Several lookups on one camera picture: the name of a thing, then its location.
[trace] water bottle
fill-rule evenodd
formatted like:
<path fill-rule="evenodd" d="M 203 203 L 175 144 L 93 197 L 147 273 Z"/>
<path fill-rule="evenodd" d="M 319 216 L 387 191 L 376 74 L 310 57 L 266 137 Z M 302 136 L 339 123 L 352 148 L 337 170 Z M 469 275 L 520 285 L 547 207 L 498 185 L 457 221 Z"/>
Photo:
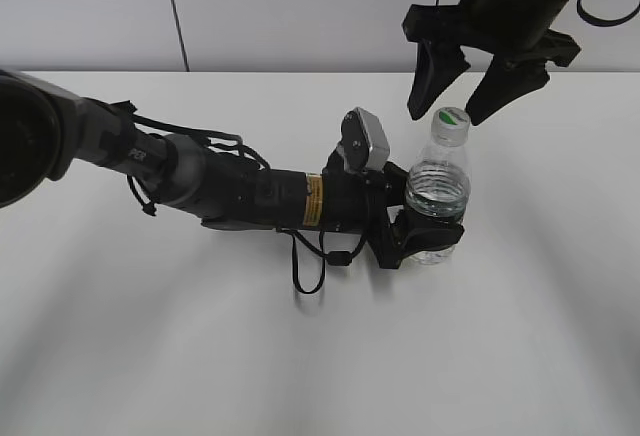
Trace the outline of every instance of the water bottle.
<path fill-rule="evenodd" d="M 458 108 L 436 111 L 431 123 L 431 140 L 407 177 L 405 200 L 425 216 L 461 222 L 471 184 L 464 143 L 469 133 L 469 115 Z M 455 246 L 442 251 L 422 251 L 412 258 L 421 264 L 438 264 Z"/>

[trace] yellow tape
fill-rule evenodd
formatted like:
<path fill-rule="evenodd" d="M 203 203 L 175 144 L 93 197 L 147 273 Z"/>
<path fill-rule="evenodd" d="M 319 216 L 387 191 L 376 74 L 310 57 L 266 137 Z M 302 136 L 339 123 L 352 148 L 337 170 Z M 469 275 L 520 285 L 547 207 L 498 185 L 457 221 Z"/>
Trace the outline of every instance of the yellow tape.
<path fill-rule="evenodd" d="M 307 174 L 307 206 L 304 210 L 305 226 L 318 226 L 322 216 L 323 187 L 322 176 Z"/>

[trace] white table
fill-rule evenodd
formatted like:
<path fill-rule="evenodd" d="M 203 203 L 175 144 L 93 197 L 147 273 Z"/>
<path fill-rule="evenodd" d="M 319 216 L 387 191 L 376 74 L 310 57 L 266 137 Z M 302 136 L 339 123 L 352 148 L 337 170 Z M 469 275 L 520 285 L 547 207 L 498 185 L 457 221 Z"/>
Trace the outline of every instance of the white table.
<path fill-rule="evenodd" d="M 429 126 L 403 74 L 40 76 L 240 133 L 283 169 L 319 171 L 356 105 L 404 167 Z M 149 218 L 123 176 L 75 162 L 0 211 L 0 434 L 638 434 L 639 106 L 640 74 L 555 74 L 472 130 L 452 261 L 381 271 L 367 250 L 312 315 L 289 237 Z"/>

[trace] green label on cap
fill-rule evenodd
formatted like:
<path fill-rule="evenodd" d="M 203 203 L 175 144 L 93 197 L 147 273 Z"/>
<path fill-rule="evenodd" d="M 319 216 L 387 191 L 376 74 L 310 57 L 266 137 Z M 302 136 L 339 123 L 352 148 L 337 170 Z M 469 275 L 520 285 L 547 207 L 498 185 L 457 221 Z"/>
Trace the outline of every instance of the green label on cap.
<path fill-rule="evenodd" d="M 457 126 L 458 123 L 456 123 L 453 118 L 451 118 L 451 116 L 449 115 L 449 113 L 445 113 L 444 111 L 440 111 L 440 121 L 443 121 L 447 124 L 451 124 L 453 126 Z"/>

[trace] white bottle cap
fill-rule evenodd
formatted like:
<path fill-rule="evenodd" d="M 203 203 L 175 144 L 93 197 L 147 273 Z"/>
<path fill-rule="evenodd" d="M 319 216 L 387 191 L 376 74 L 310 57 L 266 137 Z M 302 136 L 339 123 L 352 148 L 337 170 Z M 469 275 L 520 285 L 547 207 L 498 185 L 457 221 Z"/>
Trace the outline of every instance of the white bottle cap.
<path fill-rule="evenodd" d="M 467 142 L 471 119 L 458 108 L 442 108 L 436 111 L 431 122 L 431 137 L 443 146 L 462 146 Z"/>

